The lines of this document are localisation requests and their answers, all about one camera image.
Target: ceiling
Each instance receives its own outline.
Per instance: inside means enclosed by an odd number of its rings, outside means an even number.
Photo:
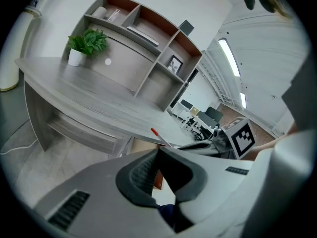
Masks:
[[[309,45],[295,17],[287,20],[269,13],[258,0],[253,10],[248,10],[243,0],[230,2],[232,10],[206,50],[199,69],[220,101],[272,130],[288,111],[281,96],[304,61]],[[218,44],[221,38],[226,38],[231,47],[240,77],[233,75]],[[246,94],[246,109],[241,107],[240,92]]]

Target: green plant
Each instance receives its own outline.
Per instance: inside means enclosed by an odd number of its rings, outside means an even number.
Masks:
[[[92,56],[95,52],[106,49],[107,36],[100,30],[87,29],[81,36],[68,36],[68,46],[86,55]]]

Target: desk surface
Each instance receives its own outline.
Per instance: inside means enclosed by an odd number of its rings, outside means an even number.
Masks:
[[[115,129],[142,140],[160,143],[151,127],[171,144],[186,145],[188,138],[167,112],[134,98],[131,92],[84,67],[60,58],[17,59],[25,81],[57,109],[88,126]]]

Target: fluorescent light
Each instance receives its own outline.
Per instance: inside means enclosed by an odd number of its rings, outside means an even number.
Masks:
[[[241,96],[242,106],[246,109],[247,108],[246,96],[244,93],[240,93],[240,96]]]
[[[239,69],[238,69],[238,66],[237,66],[237,62],[236,60],[234,59],[233,57],[233,54],[231,52],[231,49],[229,48],[229,45],[227,43],[227,40],[226,39],[221,39],[218,41],[220,46],[222,47],[222,50],[224,51],[229,63],[230,63],[230,66],[231,66],[231,69],[233,71],[233,74],[236,76],[236,77],[240,77],[240,72],[239,72]]]

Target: gray wooden desk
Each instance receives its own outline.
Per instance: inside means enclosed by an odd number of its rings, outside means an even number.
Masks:
[[[160,143],[155,128],[170,144],[188,138],[167,112],[134,98],[131,91],[84,67],[60,58],[17,59],[24,72],[25,99],[34,132],[44,150],[51,128],[80,143],[105,150],[105,142],[122,145],[130,137]]]

